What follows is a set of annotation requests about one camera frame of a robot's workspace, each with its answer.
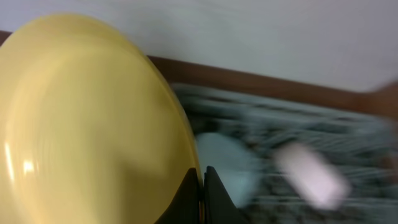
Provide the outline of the pink bowl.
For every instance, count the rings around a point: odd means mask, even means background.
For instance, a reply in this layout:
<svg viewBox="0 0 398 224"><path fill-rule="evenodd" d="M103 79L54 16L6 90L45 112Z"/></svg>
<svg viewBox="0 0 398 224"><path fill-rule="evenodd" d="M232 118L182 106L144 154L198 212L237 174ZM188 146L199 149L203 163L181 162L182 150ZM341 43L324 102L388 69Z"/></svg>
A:
<svg viewBox="0 0 398 224"><path fill-rule="evenodd" d="M348 179L306 144L284 144L276 149L274 162L288 184L313 208L336 210L352 191Z"/></svg>

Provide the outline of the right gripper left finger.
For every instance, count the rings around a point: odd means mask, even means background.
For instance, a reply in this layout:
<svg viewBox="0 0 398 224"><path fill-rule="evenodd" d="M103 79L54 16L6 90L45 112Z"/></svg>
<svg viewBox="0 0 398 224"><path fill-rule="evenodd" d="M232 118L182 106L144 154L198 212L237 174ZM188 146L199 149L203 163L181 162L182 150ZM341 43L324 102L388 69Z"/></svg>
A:
<svg viewBox="0 0 398 224"><path fill-rule="evenodd" d="M187 170L176 194L155 224L199 224L200 187L195 168Z"/></svg>

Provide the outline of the yellow round plate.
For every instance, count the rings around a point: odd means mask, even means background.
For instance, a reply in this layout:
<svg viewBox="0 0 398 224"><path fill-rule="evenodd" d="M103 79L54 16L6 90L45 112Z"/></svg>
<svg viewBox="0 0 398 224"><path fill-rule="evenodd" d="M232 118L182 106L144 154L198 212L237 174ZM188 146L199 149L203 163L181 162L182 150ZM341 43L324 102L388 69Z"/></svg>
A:
<svg viewBox="0 0 398 224"><path fill-rule="evenodd" d="M53 14L2 44L2 223L154 223L190 169L180 103L117 29Z"/></svg>

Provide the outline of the light blue bowl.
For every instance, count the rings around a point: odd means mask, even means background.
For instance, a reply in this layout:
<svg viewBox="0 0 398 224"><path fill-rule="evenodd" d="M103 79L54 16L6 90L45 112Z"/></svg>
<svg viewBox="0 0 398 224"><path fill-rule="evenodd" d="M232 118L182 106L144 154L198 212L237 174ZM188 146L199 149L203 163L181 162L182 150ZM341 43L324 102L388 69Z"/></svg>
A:
<svg viewBox="0 0 398 224"><path fill-rule="evenodd" d="M212 166L238 208L250 203L261 180L261 162L238 139L220 133L196 136L201 173Z"/></svg>

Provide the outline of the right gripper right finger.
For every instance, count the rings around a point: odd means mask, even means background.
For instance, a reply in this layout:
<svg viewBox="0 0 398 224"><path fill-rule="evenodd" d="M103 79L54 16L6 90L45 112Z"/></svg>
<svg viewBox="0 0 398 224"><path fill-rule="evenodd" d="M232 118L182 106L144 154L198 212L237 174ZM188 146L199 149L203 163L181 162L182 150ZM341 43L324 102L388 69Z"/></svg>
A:
<svg viewBox="0 0 398 224"><path fill-rule="evenodd" d="M212 166L205 172L204 203L206 224L247 224Z"/></svg>

